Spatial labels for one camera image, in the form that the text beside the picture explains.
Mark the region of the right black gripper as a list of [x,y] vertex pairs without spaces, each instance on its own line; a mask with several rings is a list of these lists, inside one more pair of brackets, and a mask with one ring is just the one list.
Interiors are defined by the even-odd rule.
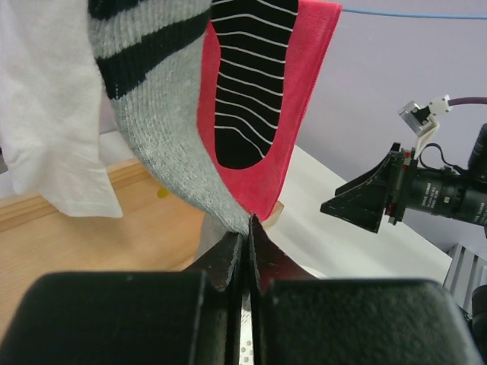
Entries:
[[465,221],[468,179],[462,169],[448,163],[442,168],[427,167],[413,156],[414,151],[395,143],[377,166],[337,188],[335,198],[321,204],[320,213],[377,233],[385,210],[383,202],[388,199],[387,215],[392,224],[402,221],[407,209]]

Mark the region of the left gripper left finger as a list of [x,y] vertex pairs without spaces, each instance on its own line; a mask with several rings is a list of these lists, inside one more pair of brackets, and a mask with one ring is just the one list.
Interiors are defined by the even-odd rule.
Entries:
[[23,295],[9,364],[230,364],[244,239],[227,233],[183,271],[64,271]]

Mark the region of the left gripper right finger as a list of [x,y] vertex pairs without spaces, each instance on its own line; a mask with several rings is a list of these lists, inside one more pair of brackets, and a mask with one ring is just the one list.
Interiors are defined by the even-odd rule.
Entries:
[[319,279],[249,222],[257,364],[475,364],[451,295],[428,279]]

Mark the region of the grey striped-cuff sock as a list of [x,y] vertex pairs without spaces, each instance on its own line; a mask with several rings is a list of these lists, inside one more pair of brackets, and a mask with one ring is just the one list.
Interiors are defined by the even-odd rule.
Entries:
[[205,213],[197,255],[250,215],[221,180],[197,128],[208,1],[91,1],[88,35],[116,126],[166,189]]

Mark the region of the black white-striped sock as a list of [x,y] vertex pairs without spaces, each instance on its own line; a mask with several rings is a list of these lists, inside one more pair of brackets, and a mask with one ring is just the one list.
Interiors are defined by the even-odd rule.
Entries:
[[212,26],[220,46],[215,153],[221,166],[242,170],[270,151],[297,17],[296,1],[212,2]]

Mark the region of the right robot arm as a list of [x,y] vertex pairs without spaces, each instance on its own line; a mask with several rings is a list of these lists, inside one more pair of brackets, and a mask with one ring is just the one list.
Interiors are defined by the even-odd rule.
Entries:
[[418,151],[391,146],[372,170],[335,190],[320,212],[372,233],[384,216],[391,224],[406,210],[486,226],[486,128],[479,131],[466,168],[424,164]]

